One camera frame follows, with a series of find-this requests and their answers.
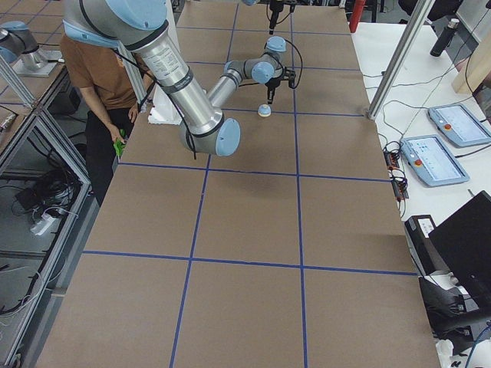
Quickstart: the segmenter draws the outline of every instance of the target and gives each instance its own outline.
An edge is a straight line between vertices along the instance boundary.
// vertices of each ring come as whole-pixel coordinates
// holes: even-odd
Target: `blue joint cap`
[[[0,55],[5,59],[5,61],[7,61],[8,64],[17,60],[16,54],[7,48],[3,48],[2,46],[0,46]]]
[[[216,137],[217,156],[230,156],[237,150],[240,142],[240,125],[237,120],[228,118],[223,122]]]
[[[111,40],[109,38],[102,37],[98,34],[86,31],[75,25],[71,25],[67,21],[63,20],[64,33],[69,38],[75,41],[84,42],[85,44],[93,44],[95,46],[101,46],[103,48],[117,48],[117,40]]]
[[[29,28],[23,21],[7,21],[1,28],[5,28],[7,31],[27,31]]]
[[[229,66],[232,62],[231,61],[228,61],[226,64],[225,64],[225,67],[223,67],[223,71],[227,71],[229,69]]]
[[[106,3],[119,19],[136,29],[152,31],[167,19],[163,0],[106,0]]]
[[[285,52],[286,51],[286,41],[283,37],[272,36],[266,42],[266,48],[271,51]]]
[[[275,73],[275,68],[265,61],[260,61],[252,69],[252,79],[254,81],[264,84],[267,83]]]

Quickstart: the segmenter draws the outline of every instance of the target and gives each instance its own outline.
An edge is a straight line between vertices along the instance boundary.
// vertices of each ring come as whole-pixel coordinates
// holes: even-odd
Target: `power strip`
[[[393,169],[397,169],[395,171],[399,171],[402,173],[402,169],[399,166],[399,161],[397,160],[397,156],[392,152],[384,152],[385,163],[387,164],[387,169],[389,171],[393,171]],[[394,191],[394,195],[398,202],[403,201],[409,198],[407,194],[407,190],[399,183],[396,179],[392,179],[390,181],[392,185],[392,190]]]

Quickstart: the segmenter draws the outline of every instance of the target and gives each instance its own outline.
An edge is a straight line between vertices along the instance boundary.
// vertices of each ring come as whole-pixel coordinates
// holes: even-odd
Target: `hand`
[[[124,138],[121,136],[120,130],[117,128],[117,126],[111,124],[107,128],[109,129],[110,138],[113,140],[114,143],[116,143],[117,140],[121,141],[122,144],[126,143]]]
[[[138,103],[135,102],[135,104],[130,108],[130,111],[128,112],[128,117],[130,118],[131,123],[135,122],[137,116],[138,116]]]

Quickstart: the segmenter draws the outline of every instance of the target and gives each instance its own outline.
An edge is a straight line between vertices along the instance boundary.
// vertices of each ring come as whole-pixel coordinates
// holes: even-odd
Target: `white desk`
[[[386,70],[400,36],[404,32],[404,28],[405,25],[375,23],[360,23],[358,25],[358,29],[352,35],[352,38],[360,63],[360,69],[365,76],[381,75],[381,72]],[[394,85],[430,81],[448,71],[453,63],[446,52],[443,52],[439,58],[430,56],[430,49],[436,40],[437,36],[431,27],[427,25],[423,26]],[[467,56],[465,54],[459,55],[459,59]],[[479,149],[482,146],[456,148],[438,132],[436,126],[427,116],[426,110],[419,110],[417,114],[418,110],[416,109],[406,107],[398,102],[390,102],[392,100],[399,100],[414,107],[433,107],[464,100],[469,97],[469,94],[456,94],[451,87],[451,83],[456,75],[457,71],[452,69],[441,78],[441,82],[440,78],[437,78],[428,84],[393,87],[384,104],[385,121],[402,132],[407,130],[405,137],[439,134],[454,155]],[[373,98],[376,91],[376,88],[370,87],[376,87],[381,82],[381,79],[382,76],[364,77],[369,100]],[[463,104],[480,120],[484,119],[483,112],[473,98],[464,101]],[[400,133],[384,123],[384,112],[381,111],[376,119],[378,131],[385,135],[389,141],[398,141],[400,139]],[[385,143],[385,139],[381,137],[381,145],[384,146]],[[417,178],[414,171],[406,164],[404,171],[408,178],[407,191],[410,198],[406,201],[407,207],[402,219],[406,220],[412,215],[430,214],[435,223],[439,225],[470,200],[471,195],[468,189],[474,194],[477,194],[481,190],[491,192],[491,180],[489,180],[491,166],[488,164],[490,159],[491,148],[459,159],[463,168],[470,175],[470,181],[458,185],[436,188],[425,186]],[[459,361],[461,359],[464,359],[465,362],[465,358],[456,357],[454,360]],[[486,366],[486,363],[489,364],[489,361],[491,361],[491,341],[486,341],[480,343],[476,348],[470,367]]]

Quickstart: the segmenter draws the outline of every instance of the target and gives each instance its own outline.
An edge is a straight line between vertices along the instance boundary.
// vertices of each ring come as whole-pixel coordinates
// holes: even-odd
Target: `person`
[[[90,109],[85,128],[85,162],[92,190],[102,205],[113,178],[114,143],[126,143],[120,130],[126,136],[131,134],[138,114],[137,97],[123,61],[113,50],[75,41],[65,34],[60,49],[71,83],[80,90]],[[137,61],[147,71],[141,59]],[[145,74],[143,86],[147,89],[151,84],[152,78]]]

